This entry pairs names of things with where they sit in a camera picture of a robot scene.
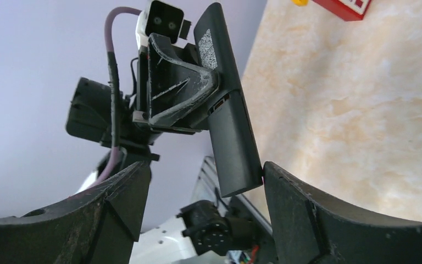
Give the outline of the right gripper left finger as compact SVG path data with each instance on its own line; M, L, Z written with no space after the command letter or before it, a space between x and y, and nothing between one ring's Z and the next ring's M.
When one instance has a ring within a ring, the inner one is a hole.
M128 263L151 177L136 162L65 200L0 218L0 263Z

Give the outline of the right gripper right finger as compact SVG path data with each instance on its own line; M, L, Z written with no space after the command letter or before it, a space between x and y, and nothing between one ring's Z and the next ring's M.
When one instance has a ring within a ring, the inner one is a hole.
M280 263L422 263L422 222L345 202L273 162L264 189Z

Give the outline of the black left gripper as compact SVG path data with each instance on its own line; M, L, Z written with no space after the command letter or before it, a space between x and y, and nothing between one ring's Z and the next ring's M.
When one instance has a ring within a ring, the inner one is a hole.
M153 145L162 133L208 129L207 101L219 86L219 74L198 65L195 45L176 47L152 33L148 48L140 49L137 73L130 133L135 142Z

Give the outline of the black battery cover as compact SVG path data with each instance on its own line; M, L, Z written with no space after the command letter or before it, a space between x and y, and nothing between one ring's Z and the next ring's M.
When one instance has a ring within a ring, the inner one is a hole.
M263 184L263 170L244 97L232 91L208 117L222 197L232 197Z

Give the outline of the black remote control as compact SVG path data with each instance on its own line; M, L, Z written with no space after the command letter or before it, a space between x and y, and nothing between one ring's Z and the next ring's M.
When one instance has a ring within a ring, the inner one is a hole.
M214 2L206 8L195 25L193 35L200 65L219 73L219 88L207 102L208 108L211 108L229 92L242 89L220 3Z

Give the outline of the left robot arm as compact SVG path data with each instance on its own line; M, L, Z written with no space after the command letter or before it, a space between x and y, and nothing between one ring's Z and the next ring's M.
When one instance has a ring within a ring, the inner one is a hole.
M103 198L95 240L83 263L127 263L137 238L151 178L150 163L158 159L149 147L164 132L193 134L208 130L212 141L218 194L231 199L222 217L210 201L181 210L182 237L197 254L249 251L252 263L276 263L278 256L268 224L250 215L245 198L236 195L263 183L263 171L242 92L231 42L211 28L195 31L194 45L176 48L171 39L151 34L139 51L140 84L132 106L118 104L117 159L110 177L136 166L132 187L118 182Z

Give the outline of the yellow toy block plate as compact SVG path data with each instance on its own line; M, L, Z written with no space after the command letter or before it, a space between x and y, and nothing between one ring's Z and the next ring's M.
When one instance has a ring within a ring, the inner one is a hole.
M292 0L292 2L299 7L304 7L309 3L309 0Z

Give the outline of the red toy block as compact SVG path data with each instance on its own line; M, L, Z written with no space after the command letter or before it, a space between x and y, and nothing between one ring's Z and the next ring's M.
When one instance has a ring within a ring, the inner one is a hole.
M313 0L343 21L361 21L364 19L371 0Z

